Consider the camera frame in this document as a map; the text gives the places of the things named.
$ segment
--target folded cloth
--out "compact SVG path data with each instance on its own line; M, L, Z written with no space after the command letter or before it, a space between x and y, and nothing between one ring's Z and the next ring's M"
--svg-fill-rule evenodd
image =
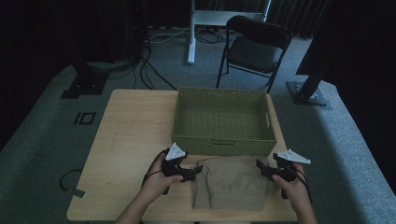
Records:
M264 197L279 187L261 175L256 159L265 157L216 157L198 161L203 170L193 183L194 208L262 210Z

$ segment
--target table top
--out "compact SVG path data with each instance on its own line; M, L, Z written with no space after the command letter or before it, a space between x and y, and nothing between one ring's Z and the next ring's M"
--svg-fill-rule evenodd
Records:
M277 144L273 152L285 151L271 97L266 94ZM144 174L155 156L172 145L177 91L115 90L108 102L85 163L67 217L70 220L115 220L140 190ZM181 163L191 167L207 156L189 155ZM269 161L274 164L272 155ZM193 209L191 182L171 186L168 195L150 205L144 221L295 221L289 200L280 190L265 197L262 211Z

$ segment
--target chair backrest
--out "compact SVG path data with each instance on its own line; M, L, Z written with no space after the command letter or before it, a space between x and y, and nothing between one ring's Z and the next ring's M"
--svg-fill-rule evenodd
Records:
M292 38L291 32L285 27L245 16L233 16L227 21L226 28L252 41L276 46L283 50L288 48Z

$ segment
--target gray carpet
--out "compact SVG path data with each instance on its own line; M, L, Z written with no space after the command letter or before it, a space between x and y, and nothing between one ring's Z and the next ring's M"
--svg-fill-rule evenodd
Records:
M325 82L319 85L332 110L295 105L290 97L285 83L305 81L305 76L295 76L295 72L309 44L309 40L293 38L271 95L287 146L312 161L304 168L318 221L395 223L395 195L336 88ZM186 38L152 44L148 61L177 88L214 87L223 44L197 42L194 65L187 65L187 46ZM111 92L147 89L140 66L111 74L102 95L82 95L75 100L60 99L74 79L71 66L52 80L0 153L0 223L73 223L66 218L72 196L59 181L69 171L83 168ZM147 72L148 76L143 77L155 89L172 90L153 69ZM263 77L231 70L222 78L220 87L264 91L265 83ZM95 113L92 124L75 124L78 113ZM78 178L78 172L68 175L64 186L73 188Z

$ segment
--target white tag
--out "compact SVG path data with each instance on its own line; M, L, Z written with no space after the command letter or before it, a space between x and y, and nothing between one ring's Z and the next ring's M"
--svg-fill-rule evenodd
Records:
M167 161L171 161L180 157L184 157L186 155L186 152L184 152L183 150L181 150L180 147L178 147L176 145L176 143L174 143L171 148L169 149L168 155L166 155L166 160Z
M306 159L299 154L293 152L291 149L277 153L277 156L287 161L297 161L299 163L311 164L311 160Z

